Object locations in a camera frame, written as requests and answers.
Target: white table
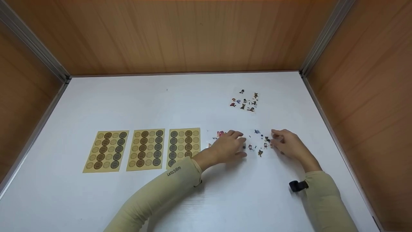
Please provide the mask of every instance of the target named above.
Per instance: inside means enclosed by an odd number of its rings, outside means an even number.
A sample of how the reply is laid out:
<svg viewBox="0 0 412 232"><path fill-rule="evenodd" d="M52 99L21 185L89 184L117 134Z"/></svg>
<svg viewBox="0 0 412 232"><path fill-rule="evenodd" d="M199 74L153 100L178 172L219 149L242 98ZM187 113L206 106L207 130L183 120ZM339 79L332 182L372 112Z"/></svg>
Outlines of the white table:
<svg viewBox="0 0 412 232"><path fill-rule="evenodd" d="M229 107L235 87L258 90L255 114ZM217 130L248 135L297 133L338 185L360 231L378 231L298 72L74 78L0 200L2 231L102 231L120 206L165 171L82 173L99 130L201 128L201 147ZM203 184L146 223L148 231L313 231L299 195L299 166L265 150L237 166L218 165Z"/></svg>

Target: left hand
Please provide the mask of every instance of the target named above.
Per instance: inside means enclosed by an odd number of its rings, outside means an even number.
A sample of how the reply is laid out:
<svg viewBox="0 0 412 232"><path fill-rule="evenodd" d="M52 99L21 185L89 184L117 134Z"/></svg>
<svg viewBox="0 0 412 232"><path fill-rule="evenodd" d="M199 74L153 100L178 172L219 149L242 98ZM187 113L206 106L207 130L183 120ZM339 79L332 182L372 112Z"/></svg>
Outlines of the left hand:
<svg viewBox="0 0 412 232"><path fill-rule="evenodd" d="M246 138L241 136L243 136L242 132L229 130L220 136L210 148L201 151L192 159L199 164L203 171L218 163L229 163L242 159L247 154L239 151L246 142Z"/></svg>

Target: wooden back wall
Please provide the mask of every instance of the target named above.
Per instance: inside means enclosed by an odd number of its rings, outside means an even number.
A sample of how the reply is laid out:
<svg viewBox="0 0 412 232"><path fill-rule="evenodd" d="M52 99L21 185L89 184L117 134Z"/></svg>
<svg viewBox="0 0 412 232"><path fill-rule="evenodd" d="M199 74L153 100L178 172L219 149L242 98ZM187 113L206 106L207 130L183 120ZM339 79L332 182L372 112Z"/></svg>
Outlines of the wooden back wall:
<svg viewBox="0 0 412 232"><path fill-rule="evenodd" d="M0 21L0 182L61 86Z"/></svg>
<svg viewBox="0 0 412 232"><path fill-rule="evenodd" d="M308 77L385 230L412 231L412 1L357 0Z"/></svg>
<svg viewBox="0 0 412 232"><path fill-rule="evenodd" d="M298 70L336 0L6 0L71 75Z"/></svg>

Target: beige long sleeve shirt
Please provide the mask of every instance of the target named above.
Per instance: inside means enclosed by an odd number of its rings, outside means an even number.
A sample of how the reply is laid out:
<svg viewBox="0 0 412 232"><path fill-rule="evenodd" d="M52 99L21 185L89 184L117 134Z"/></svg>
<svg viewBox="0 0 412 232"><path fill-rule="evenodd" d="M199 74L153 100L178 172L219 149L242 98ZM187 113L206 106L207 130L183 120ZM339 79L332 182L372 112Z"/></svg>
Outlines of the beige long sleeve shirt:
<svg viewBox="0 0 412 232"><path fill-rule="evenodd" d="M147 183L131 196L105 232L138 232L162 205L186 193L201 181L199 165L187 157ZM333 179L323 171L306 174L308 205L322 232L357 232Z"/></svg>

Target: hand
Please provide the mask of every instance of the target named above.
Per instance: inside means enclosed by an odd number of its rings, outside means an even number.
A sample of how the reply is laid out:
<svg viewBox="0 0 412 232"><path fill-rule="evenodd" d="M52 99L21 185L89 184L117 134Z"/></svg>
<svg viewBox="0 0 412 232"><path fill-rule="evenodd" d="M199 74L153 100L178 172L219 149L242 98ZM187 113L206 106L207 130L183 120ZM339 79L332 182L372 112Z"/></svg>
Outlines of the hand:
<svg viewBox="0 0 412 232"><path fill-rule="evenodd" d="M319 162L296 134L286 129L272 129L272 137L270 143L287 157L297 159L302 164L305 172L322 170Z"/></svg>
<svg viewBox="0 0 412 232"><path fill-rule="evenodd" d="M192 159L204 171L218 163L229 163L244 158L246 153L239 152L239 150L243 147L246 138L240 136L243 136L243 133L229 130L220 136L211 147L201 151Z"/></svg>

